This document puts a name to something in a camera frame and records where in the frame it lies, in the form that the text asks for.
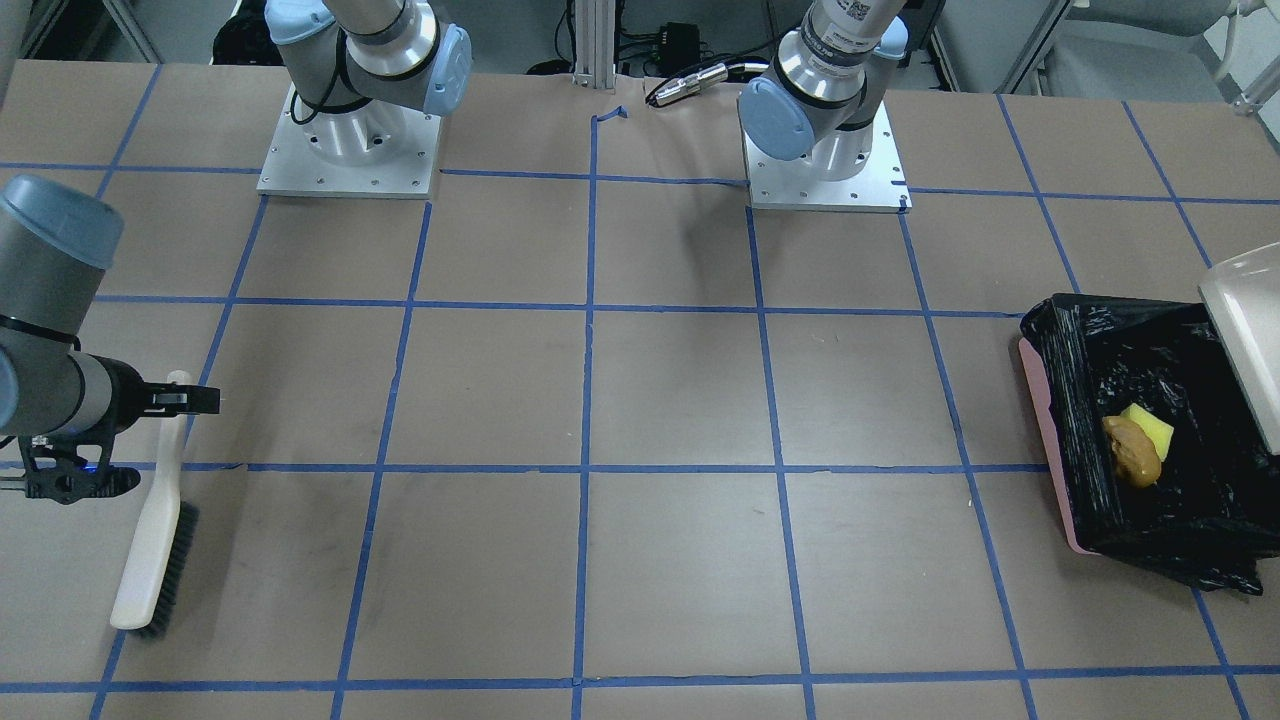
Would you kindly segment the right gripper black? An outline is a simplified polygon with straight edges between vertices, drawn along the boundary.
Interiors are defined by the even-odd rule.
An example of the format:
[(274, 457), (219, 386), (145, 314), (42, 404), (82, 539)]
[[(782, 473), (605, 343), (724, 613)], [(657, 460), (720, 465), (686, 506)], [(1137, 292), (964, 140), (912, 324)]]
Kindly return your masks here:
[(96, 430), (120, 434), (145, 416), (216, 415), (221, 391), (207, 386), (152, 386), (127, 363), (101, 363), (108, 373), (108, 409)]

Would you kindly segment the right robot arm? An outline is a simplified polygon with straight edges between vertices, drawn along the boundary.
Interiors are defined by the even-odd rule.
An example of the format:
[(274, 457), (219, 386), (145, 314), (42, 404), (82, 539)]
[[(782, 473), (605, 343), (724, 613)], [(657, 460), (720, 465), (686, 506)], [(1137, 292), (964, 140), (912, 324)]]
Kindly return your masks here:
[[(428, 1), (268, 1), (264, 20), (292, 91), (260, 191), (428, 193), (440, 123), (474, 68), (468, 32)], [(122, 233), (118, 211), (65, 184), (3, 187), (5, 436), (114, 437), (142, 416), (219, 413), (215, 388), (148, 383), (81, 348)]]

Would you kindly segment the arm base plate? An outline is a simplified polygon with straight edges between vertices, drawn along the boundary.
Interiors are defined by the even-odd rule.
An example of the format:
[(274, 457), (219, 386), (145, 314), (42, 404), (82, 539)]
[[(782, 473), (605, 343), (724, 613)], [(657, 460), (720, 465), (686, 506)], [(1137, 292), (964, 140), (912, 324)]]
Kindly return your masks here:
[(445, 119), (372, 101), (346, 114), (317, 114), (285, 92), (256, 190), (264, 196), (429, 200)]
[(888, 108), (858, 131), (836, 131), (791, 161), (765, 155), (749, 137), (742, 150), (756, 210), (905, 214), (913, 200)]

